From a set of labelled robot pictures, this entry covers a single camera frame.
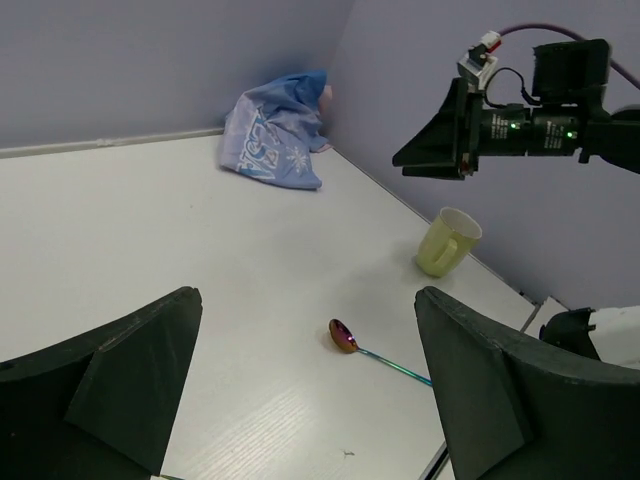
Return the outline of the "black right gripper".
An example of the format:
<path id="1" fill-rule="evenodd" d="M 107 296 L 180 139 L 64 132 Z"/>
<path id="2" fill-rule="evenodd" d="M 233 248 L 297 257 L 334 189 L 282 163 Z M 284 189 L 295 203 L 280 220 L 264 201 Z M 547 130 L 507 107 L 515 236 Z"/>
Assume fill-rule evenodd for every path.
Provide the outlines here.
<path id="1" fill-rule="evenodd" d="M 523 104 L 491 103 L 487 94 L 467 97 L 467 82 L 451 81 L 435 116 L 392 157 L 409 177 L 462 180 L 460 133 L 467 121 L 470 157 L 559 157 L 579 154 L 586 164 L 596 156 L 632 173 L 639 172 L 639 110 L 614 114 L 603 108 L 610 45 L 603 39 L 561 42 L 533 49 L 530 89 Z"/>

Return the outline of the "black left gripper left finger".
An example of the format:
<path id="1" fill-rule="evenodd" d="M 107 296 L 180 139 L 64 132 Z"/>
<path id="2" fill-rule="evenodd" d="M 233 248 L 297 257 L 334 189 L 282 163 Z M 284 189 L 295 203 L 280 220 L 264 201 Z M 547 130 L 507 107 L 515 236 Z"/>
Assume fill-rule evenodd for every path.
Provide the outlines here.
<path id="1" fill-rule="evenodd" d="M 202 312 L 181 287 L 2 362 L 2 476 L 160 476 Z"/>

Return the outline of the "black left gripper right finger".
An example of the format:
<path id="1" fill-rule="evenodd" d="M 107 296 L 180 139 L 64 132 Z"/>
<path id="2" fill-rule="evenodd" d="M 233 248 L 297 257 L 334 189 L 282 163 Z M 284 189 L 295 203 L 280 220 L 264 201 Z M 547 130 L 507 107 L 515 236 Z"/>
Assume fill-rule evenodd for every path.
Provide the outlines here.
<path id="1" fill-rule="evenodd" d="M 417 324 L 458 479 L 635 479 L 639 369 L 556 347 L 435 287 Z"/>

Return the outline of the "yellow-green ceramic mug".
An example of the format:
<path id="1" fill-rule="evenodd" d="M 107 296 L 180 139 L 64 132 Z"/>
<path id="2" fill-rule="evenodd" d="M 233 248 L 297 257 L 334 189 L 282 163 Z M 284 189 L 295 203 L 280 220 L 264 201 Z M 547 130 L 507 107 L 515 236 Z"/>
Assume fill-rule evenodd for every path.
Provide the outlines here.
<path id="1" fill-rule="evenodd" d="M 462 262 L 482 235 L 481 226 L 470 215 L 443 207 L 419 245 L 416 263 L 427 275 L 442 278 Z"/>

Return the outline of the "blue Elsa cloth placemat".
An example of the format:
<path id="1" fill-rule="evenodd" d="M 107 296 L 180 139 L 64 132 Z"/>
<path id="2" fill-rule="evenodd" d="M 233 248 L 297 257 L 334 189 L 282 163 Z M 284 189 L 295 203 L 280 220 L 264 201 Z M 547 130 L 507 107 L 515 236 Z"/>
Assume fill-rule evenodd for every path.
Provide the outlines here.
<path id="1" fill-rule="evenodd" d="M 276 187 L 317 191 L 311 155 L 330 147 L 321 110 L 331 99 L 327 72 L 277 78 L 241 94 L 225 118 L 220 168 Z"/>

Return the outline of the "iridescent rainbow metal spoon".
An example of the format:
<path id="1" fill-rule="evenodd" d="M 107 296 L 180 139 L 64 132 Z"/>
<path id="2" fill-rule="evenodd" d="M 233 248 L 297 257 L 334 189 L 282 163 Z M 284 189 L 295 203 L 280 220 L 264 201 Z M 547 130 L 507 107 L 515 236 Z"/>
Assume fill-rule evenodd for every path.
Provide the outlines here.
<path id="1" fill-rule="evenodd" d="M 352 334 L 352 332 L 347 328 L 347 326 L 341 322 L 338 319 L 332 319 L 329 321 L 328 324 L 328 331 L 329 331 L 329 335 L 331 337 L 331 339 L 333 340 L 334 344 L 345 354 L 353 354 L 353 353 L 360 353 L 363 354 L 369 358 L 372 358 L 376 361 L 379 361 L 380 363 L 385 364 L 386 366 L 399 371 L 401 373 L 403 373 L 404 375 L 407 375 L 419 382 L 421 382 L 422 384 L 425 384 L 429 387 L 433 386 L 432 381 L 427 378 L 424 377 L 422 375 L 419 375 L 395 362 L 392 362 L 391 360 L 388 360 L 370 350 L 364 349 L 362 348 L 358 343 L 357 340 L 355 338 L 355 336 Z"/>

